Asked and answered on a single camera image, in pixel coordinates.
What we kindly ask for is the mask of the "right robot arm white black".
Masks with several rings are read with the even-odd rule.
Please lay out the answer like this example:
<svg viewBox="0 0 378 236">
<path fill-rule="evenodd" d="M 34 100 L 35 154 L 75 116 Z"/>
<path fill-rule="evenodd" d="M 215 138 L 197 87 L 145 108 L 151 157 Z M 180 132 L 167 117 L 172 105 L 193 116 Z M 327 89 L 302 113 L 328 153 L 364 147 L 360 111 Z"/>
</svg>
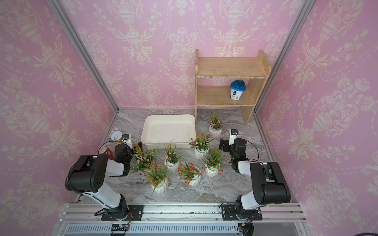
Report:
<svg viewBox="0 0 378 236">
<path fill-rule="evenodd" d="M 238 196 L 234 204 L 220 206 L 224 220 L 262 220 L 261 207 L 291 201 L 291 193 L 279 164 L 249 160 L 246 157 L 248 142 L 241 138 L 233 141 L 220 138 L 219 148 L 230 154 L 232 169 L 250 177 L 252 184 L 251 192 Z"/>
</svg>

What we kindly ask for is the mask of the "potted plant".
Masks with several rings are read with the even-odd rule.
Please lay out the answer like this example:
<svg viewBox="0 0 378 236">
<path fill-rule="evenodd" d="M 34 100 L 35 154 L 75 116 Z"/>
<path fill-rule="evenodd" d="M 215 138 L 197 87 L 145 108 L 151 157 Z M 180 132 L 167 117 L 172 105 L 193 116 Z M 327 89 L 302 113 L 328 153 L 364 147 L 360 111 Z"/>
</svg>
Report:
<svg viewBox="0 0 378 236">
<path fill-rule="evenodd" d="M 211 116 L 210 126 L 209 126 L 209 133 L 214 139 L 218 139 L 221 137 L 221 133 L 225 130 L 226 127 L 222 123 L 221 117 L 219 114 L 213 114 Z"/>
</svg>

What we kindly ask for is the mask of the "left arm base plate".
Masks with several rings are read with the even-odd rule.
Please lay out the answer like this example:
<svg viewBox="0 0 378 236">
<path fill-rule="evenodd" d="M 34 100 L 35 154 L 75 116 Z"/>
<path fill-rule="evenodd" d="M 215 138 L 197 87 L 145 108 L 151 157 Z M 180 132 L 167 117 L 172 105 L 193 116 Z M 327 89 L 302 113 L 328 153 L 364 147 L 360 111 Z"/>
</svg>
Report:
<svg viewBox="0 0 378 236">
<path fill-rule="evenodd" d="M 105 208 L 102 221 L 141 221 L 143 205 L 127 205 L 126 207 Z"/>
</svg>

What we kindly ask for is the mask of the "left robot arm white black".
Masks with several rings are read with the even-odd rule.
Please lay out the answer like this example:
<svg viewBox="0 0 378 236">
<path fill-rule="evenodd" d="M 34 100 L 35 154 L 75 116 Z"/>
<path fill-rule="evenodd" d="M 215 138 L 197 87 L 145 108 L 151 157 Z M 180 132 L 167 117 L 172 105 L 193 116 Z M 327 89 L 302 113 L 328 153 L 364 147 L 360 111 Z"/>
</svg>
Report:
<svg viewBox="0 0 378 236">
<path fill-rule="evenodd" d="M 125 197 L 114 191 L 105 177 L 126 177 L 131 169 L 130 162 L 134 150 L 127 144 L 115 146 L 115 160 L 110 160 L 106 153 L 82 155 L 71 167 L 65 188 L 68 191 L 92 198 L 102 206 L 94 215 L 101 220 L 131 221 L 132 212 Z"/>
</svg>

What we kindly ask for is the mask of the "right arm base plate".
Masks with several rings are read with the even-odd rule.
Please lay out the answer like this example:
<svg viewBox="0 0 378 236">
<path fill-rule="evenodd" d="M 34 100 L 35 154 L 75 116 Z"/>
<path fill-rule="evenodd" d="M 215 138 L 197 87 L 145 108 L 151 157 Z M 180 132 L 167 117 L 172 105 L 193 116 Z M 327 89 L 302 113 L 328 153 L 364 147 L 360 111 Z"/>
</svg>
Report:
<svg viewBox="0 0 378 236">
<path fill-rule="evenodd" d="M 263 219 L 260 209 L 244 210 L 231 204 L 221 204 L 219 212 L 223 221 L 260 221 Z"/>
</svg>

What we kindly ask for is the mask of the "orange flower pot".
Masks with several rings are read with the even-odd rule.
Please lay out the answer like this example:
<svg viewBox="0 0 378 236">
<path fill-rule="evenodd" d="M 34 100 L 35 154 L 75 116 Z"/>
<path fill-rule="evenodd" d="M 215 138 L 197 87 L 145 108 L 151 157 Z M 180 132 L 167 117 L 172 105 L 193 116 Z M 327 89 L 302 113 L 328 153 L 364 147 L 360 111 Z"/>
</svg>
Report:
<svg viewBox="0 0 378 236">
<path fill-rule="evenodd" d="M 163 193 L 168 188 L 168 175 L 170 170 L 167 166 L 155 165 L 150 170 L 144 172 L 144 177 L 150 183 L 153 192 Z"/>
<path fill-rule="evenodd" d="M 223 173 L 222 165 L 227 161 L 223 152 L 219 149 L 213 149 L 211 153 L 203 157 L 205 173 L 209 177 L 221 176 Z"/>
</svg>

